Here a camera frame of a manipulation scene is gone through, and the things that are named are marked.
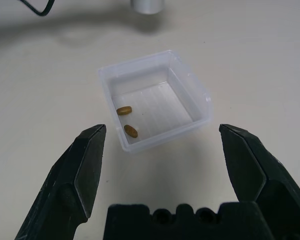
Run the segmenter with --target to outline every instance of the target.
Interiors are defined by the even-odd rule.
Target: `translucent plastic box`
[[[192,131],[212,119],[212,102],[202,83],[173,51],[98,70],[123,150],[138,152]],[[116,110],[131,106],[132,113]],[[132,138],[124,131],[138,132]]]

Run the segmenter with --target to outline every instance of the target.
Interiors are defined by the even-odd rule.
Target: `container bottom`
[[[119,116],[122,128],[130,125],[138,132],[137,138],[126,134],[129,144],[193,122],[168,82],[114,96],[112,101],[116,109],[132,107],[132,113]]]

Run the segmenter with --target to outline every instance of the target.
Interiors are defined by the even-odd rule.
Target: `white table surface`
[[[128,154],[96,70],[167,49],[210,90],[214,119]],[[300,0],[167,0],[154,17],[126,0],[56,0],[43,18],[0,0],[0,240],[14,239],[52,165],[96,124],[107,127],[100,184],[76,240],[102,239],[114,203],[174,213],[236,201],[221,123],[257,135],[300,187]]]

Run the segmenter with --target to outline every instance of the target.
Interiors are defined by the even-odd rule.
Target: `yellow capsule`
[[[135,130],[132,126],[130,125],[125,125],[124,126],[124,131],[126,134],[128,134],[130,137],[136,139],[138,137],[138,132]]]
[[[129,113],[132,113],[132,107],[131,106],[123,106],[116,110],[116,114],[119,116],[127,115]]]

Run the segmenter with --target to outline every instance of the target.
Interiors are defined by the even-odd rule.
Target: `black cable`
[[[44,17],[46,16],[51,8],[52,5],[54,4],[55,0],[49,0],[48,3],[46,4],[45,9],[42,12],[39,12],[37,9],[35,9],[29,2],[27,2],[26,0],[19,0],[20,2],[24,3],[28,8],[30,8],[35,14]]]

